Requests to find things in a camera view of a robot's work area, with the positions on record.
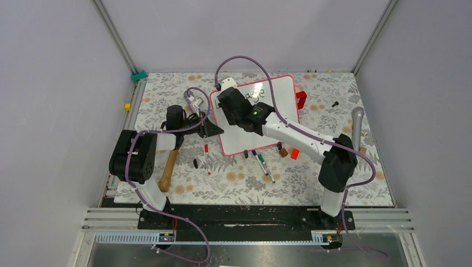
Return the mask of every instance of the floral pattern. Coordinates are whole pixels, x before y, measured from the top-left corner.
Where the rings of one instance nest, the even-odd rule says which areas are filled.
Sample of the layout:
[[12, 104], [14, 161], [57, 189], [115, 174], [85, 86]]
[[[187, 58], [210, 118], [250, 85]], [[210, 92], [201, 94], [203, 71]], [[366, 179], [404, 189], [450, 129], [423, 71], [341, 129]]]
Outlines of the floral pattern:
[[[272, 77], [286, 73], [270, 73]], [[351, 111], [362, 106], [356, 80], [351, 73], [289, 73], [298, 88], [308, 97], [299, 111], [301, 124], [324, 134], [351, 136]], [[220, 78], [233, 77], [243, 84], [262, 80], [263, 73], [221, 73]], [[166, 108], [182, 105], [187, 112], [183, 93], [188, 87], [199, 87], [208, 94], [214, 89], [213, 73], [150, 73], [139, 107], [135, 129], [157, 129], [165, 121]], [[363, 120], [361, 146], [376, 166], [377, 175], [370, 184], [354, 187], [348, 193], [351, 206], [392, 206], [392, 198], [380, 158], [368, 125]], [[204, 145], [209, 146], [211, 175], [206, 170]], [[293, 148], [283, 145], [289, 153]], [[201, 139], [198, 135], [185, 137], [174, 167], [172, 186], [165, 193], [172, 203], [181, 204], [239, 204], [239, 205], [320, 205], [323, 187], [318, 182], [320, 165], [300, 153], [297, 160], [281, 158], [276, 147], [259, 150], [270, 168], [276, 183], [264, 175], [253, 156], [243, 154], [224, 156], [217, 136]], [[153, 178], [158, 181], [164, 171], [168, 152], [156, 153]], [[359, 159], [349, 184], [365, 181], [371, 176], [366, 162]], [[138, 202], [135, 193], [121, 182], [117, 202]]]

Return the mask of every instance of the wooden rolling pin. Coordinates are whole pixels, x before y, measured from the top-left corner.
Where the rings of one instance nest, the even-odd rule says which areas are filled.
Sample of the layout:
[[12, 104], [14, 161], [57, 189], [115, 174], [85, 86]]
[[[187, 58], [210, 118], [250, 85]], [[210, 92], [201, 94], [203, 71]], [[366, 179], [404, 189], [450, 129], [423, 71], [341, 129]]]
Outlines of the wooden rolling pin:
[[174, 171], [175, 160], [177, 159], [177, 155], [179, 154], [179, 150], [171, 150], [169, 153], [169, 157], [167, 158], [167, 163], [165, 164], [164, 173], [159, 180], [159, 189], [161, 192], [167, 192], [170, 188], [170, 178], [172, 177], [172, 172]]

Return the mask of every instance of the robotic arm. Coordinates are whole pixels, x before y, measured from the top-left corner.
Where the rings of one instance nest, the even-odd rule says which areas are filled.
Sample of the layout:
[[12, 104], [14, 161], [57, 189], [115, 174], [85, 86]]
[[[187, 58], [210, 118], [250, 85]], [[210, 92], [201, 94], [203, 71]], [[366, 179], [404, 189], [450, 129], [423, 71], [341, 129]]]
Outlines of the robotic arm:
[[[333, 147], [323, 142], [312, 140], [304, 134], [288, 127], [277, 116], [274, 108], [266, 103], [251, 105], [238, 89], [233, 79], [222, 82], [222, 92], [218, 95], [219, 107], [222, 108], [230, 125], [237, 125], [246, 132], [255, 132], [271, 137], [296, 147], [314, 162], [321, 165], [318, 181], [323, 185], [321, 210], [330, 216], [337, 216], [341, 209], [347, 180], [354, 173], [357, 158], [351, 152]], [[338, 138], [323, 135], [296, 122], [287, 120], [291, 125], [303, 129], [323, 140], [336, 142], [352, 148], [351, 139], [341, 134]]]

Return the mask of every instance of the gray wall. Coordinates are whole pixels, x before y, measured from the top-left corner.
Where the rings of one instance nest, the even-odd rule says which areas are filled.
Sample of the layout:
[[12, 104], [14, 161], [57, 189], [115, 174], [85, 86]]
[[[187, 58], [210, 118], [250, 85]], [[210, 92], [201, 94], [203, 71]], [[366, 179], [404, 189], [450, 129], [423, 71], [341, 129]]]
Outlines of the gray wall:
[[[103, 0], [138, 68], [350, 71], [389, 0]], [[257, 70], [235, 61], [226, 70]]]
[[90, 1], [2, 1], [0, 266], [66, 266], [131, 81]]
[[428, 266], [469, 266], [472, 2], [399, 1], [358, 75]]

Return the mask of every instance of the teal clamp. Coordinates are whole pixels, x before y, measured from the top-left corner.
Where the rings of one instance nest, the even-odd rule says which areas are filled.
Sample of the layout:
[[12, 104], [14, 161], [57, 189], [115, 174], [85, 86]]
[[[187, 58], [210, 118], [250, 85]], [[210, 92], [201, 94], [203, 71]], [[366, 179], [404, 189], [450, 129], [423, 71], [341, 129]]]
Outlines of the teal clamp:
[[141, 72], [138, 73], [138, 74], [131, 75], [131, 79], [132, 79], [133, 82], [137, 82], [137, 81], [139, 81], [140, 79], [142, 79], [142, 78], [144, 78], [144, 77], [146, 77], [146, 76], [147, 76], [146, 72], [145, 72], [145, 71], [141, 71]]

